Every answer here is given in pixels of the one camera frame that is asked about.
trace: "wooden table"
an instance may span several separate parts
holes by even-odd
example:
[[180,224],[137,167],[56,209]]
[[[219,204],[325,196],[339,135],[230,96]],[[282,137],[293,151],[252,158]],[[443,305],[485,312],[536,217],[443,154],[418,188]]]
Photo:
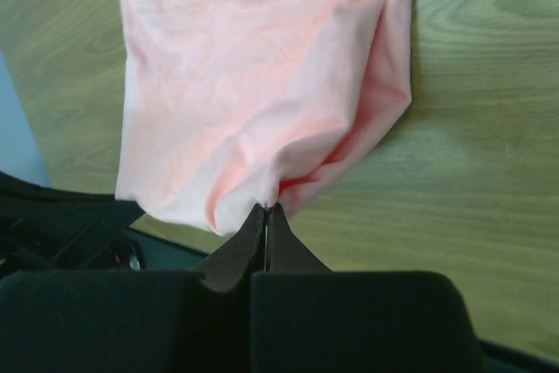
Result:
[[[293,222],[337,270],[426,269],[480,336],[559,360],[559,0],[416,0],[414,104]],[[54,186],[114,190],[118,0],[0,0],[0,46]],[[138,227],[214,249],[210,233]]]

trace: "pink cloth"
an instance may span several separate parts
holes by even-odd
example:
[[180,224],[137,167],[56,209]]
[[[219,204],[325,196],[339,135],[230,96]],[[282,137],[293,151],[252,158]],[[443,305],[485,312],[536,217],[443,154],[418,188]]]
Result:
[[117,199],[219,235],[292,217],[411,101],[411,0],[121,0]]

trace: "pink fabric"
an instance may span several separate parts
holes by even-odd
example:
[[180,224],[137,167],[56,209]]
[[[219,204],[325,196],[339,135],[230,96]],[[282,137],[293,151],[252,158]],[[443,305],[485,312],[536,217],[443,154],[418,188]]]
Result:
[[410,94],[411,0],[121,0],[117,199],[219,235],[297,211],[381,140]]

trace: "blue wall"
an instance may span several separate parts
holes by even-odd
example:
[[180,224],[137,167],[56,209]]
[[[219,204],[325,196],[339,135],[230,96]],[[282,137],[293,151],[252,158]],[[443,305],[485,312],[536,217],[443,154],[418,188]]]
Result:
[[0,52],[0,171],[50,186],[45,162]]

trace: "pink shirt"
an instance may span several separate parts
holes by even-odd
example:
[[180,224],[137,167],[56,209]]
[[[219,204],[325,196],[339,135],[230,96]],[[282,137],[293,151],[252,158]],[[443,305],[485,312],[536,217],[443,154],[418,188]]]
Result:
[[289,217],[411,101],[411,0],[121,0],[117,199],[219,235]]

